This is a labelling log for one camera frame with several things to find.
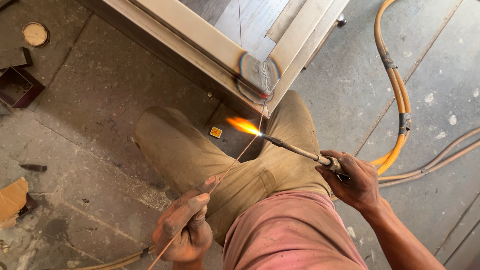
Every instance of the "khaki pants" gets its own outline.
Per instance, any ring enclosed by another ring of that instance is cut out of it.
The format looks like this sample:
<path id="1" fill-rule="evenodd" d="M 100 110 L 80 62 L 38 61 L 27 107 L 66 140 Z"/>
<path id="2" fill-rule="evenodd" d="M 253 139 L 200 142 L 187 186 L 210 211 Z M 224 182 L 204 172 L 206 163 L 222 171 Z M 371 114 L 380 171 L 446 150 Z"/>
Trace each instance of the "khaki pants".
<path id="1" fill-rule="evenodd" d="M 266 125 L 267 135 L 311 153 L 320 152 L 310 111 L 297 92 L 285 94 Z M 157 173 L 179 195 L 211 175 L 222 175 L 235 160 L 172 108 L 147 108 L 136 124 L 135 138 Z M 329 195 L 331 189 L 314 169 L 316 165 L 265 141 L 256 159 L 237 162 L 212 193 L 206 217 L 213 239 L 223 246 L 234 220 L 274 192 L 308 190 Z"/>

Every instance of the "cardboard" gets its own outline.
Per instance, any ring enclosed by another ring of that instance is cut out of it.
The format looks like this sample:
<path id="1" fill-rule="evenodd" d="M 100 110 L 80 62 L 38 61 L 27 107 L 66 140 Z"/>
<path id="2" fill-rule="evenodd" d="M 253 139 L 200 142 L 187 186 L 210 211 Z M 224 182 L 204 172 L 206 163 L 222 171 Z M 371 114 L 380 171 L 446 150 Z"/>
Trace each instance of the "cardboard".
<path id="1" fill-rule="evenodd" d="M 0 190 L 0 222 L 12 218 L 27 202 L 28 183 L 24 177 Z"/>

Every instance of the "stained floor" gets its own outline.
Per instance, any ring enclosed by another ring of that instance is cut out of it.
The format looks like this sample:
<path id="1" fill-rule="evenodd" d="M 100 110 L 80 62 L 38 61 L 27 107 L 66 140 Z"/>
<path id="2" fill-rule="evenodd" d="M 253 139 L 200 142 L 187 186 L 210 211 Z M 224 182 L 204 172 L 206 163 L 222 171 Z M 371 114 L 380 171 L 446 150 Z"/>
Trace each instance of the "stained floor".
<path id="1" fill-rule="evenodd" d="M 321 148 L 366 160 L 393 146 L 398 122 L 373 41 L 381 2 L 350 1 L 344 11 L 348 24 L 335 29 L 291 86 L 311 110 Z M 411 136 L 386 174 L 421 168 L 480 127 L 479 16 L 477 0 L 401 0 L 385 12 L 383 36 L 408 79 L 413 104 Z M 34 66 L 26 70 L 47 88 L 28 110 L 0 116 L 0 188 L 24 176 L 40 206 L 0 231 L 11 246 L 0 253 L 0 266 L 89 266 L 138 252 L 151 245 L 156 220 L 177 196 L 133 142 L 140 113 L 151 105 L 170 106 L 205 135 L 218 126 L 222 138 L 209 138 L 234 157 L 249 137 L 224 122 L 232 111 L 74 0 L 19 0 L 1 11 L 0 36 L 8 38 L 0 40 L 0 49 L 27 47 L 21 29 L 32 21 L 46 25 L 51 36 L 43 48 L 28 47 Z M 244 160 L 255 158 L 259 147 L 250 148 Z M 475 149 L 420 180 L 381 190 L 449 269 L 456 269 L 454 251 L 478 227 L 479 159 Z M 45 164 L 48 171 L 25 171 L 19 167 L 24 163 Z M 388 269 L 361 215 L 340 201 L 335 206 L 368 267 Z M 153 259 L 124 268 L 146 269 Z M 220 269 L 219 245 L 212 245 L 205 266 Z M 160 262 L 155 269 L 168 268 Z"/>

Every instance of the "hand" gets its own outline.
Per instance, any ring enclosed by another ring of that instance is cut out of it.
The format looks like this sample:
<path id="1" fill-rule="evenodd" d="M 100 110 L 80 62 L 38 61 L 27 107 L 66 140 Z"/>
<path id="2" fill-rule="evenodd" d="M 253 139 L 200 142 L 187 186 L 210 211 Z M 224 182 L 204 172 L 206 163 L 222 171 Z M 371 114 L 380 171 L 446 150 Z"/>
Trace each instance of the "hand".
<path id="1" fill-rule="evenodd" d="M 320 153 L 338 159 L 338 162 L 350 177 L 348 180 L 341 181 L 332 171 L 320 165 L 315 167 L 332 188 L 337 198 L 360 213 L 379 206 L 382 197 L 378 192 L 378 173 L 375 166 L 346 152 L 322 150 Z"/>
<path id="2" fill-rule="evenodd" d="M 183 265 L 200 262 L 202 265 L 203 256 L 212 243 L 212 229 L 205 221 L 207 203 L 210 200 L 208 192 L 218 181 L 218 175 L 211 176 L 173 201 L 160 216 L 152 234 L 157 254 L 182 230 L 160 257 L 163 261 L 175 261 Z"/>

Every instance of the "torch flame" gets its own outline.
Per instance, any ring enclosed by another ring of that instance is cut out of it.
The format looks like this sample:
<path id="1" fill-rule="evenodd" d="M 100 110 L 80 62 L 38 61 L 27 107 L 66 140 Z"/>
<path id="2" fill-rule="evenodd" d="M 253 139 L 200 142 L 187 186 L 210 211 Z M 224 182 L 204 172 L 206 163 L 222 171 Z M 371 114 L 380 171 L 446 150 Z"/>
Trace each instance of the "torch flame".
<path id="1" fill-rule="evenodd" d="M 234 118 L 227 118 L 227 121 L 240 131 L 258 135 L 258 129 L 246 119 L 235 116 Z"/>

